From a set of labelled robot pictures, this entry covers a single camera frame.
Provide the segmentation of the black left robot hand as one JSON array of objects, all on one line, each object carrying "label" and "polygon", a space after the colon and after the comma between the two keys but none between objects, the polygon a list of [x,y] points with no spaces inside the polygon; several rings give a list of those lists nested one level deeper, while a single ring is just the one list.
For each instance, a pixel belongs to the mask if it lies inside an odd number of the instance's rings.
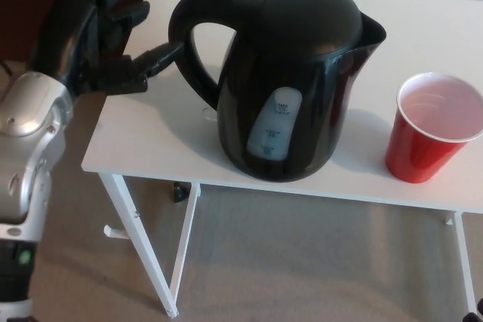
[{"label": "black left robot hand", "polygon": [[107,95],[142,93],[149,78],[180,57],[183,44],[164,43],[136,58],[102,62],[100,55],[118,47],[149,15],[147,1],[115,11],[121,0],[57,0],[42,23],[31,72],[50,76],[73,97],[102,91]]}]

